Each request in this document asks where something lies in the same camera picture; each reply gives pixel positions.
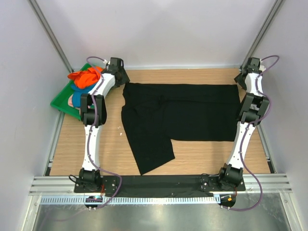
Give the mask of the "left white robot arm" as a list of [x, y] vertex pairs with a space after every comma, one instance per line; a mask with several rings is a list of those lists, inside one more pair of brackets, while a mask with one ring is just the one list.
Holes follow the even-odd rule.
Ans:
[[85, 154], [75, 182], [76, 193], [95, 193], [103, 186], [99, 146], [101, 131], [107, 120], [105, 97], [112, 88], [129, 82], [123, 67], [104, 69], [99, 77], [93, 89], [81, 95], [80, 117], [85, 130]]

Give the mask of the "black t shirt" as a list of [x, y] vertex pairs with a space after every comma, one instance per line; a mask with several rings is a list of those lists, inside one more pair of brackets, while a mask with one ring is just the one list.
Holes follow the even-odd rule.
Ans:
[[174, 159], [172, 141], [234, 141], [236, 85], [127, 83], [122, 124], [144, 175]]

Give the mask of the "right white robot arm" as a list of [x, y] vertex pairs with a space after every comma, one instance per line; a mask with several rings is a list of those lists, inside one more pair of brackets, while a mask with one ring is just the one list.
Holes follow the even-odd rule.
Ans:
[[231, 155], [217, 178], [217, 186], [223, 191], [231, 191], [244, 183], [244, 159], [251, 136], [270, 106], [270, 100], [262, 89], [262, 72], [239, 74], [234, 81], [245, 90], [245, 96], [241, 102]]

